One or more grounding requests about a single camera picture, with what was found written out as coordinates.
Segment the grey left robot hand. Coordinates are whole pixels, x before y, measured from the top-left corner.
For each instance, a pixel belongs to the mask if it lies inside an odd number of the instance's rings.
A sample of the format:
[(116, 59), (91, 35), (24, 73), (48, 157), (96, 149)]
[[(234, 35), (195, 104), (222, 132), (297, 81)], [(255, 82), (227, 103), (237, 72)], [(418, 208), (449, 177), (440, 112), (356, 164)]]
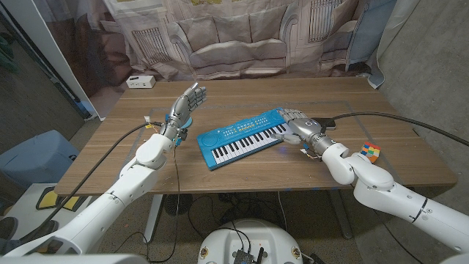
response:
[(169, 111), (169, 118), (161, 127), (160, 134), (174, 140), (181, 127), (189, 120), (191, 112), (207, 99), (207, 90), (196, 82), (179, 96)]

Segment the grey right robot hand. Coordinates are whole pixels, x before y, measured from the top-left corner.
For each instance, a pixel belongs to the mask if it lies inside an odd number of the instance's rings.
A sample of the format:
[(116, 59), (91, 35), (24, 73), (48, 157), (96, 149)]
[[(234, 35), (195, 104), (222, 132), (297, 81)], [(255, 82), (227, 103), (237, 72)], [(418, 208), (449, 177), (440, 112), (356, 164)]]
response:
[(321, 131), (322, 126), (316, 120), (308, 118), (303, 112), (297, 109), (283, 108), (276, 111), (289, 126), (291, 133), (273, 133), (270, 135), (271, 138), (289, 144), (307, 143), (318, 155), (322, 155), (330, 146), (336, 143)]

